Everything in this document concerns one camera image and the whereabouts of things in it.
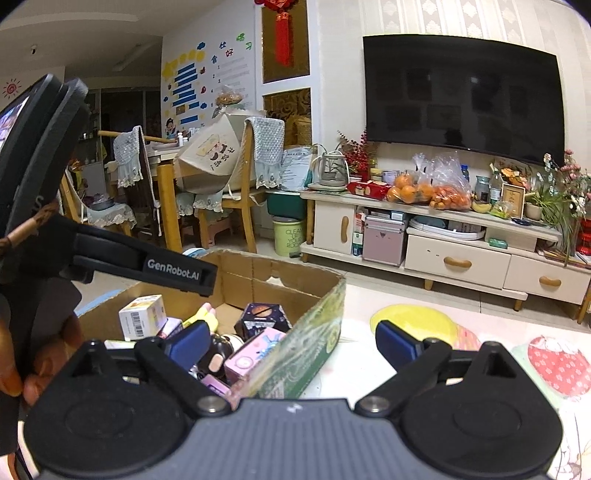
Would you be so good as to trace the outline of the left hand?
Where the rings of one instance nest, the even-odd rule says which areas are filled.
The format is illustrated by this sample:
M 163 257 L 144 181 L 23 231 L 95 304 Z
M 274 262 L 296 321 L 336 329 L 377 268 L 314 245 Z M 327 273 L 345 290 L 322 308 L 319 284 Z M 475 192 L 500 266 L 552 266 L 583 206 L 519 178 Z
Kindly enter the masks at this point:
M 33 371 L 25 379 L 19 375 L 12 336 L 7 317 L 1 314 L 1 392 L 9 397 L 24 395 L 24 400 L 33 405 L 59 370 L 83 344 L 84 338 L 77 315 L 71 312 L 61 322 L 61 330 L 50 338 L 37 352 Z

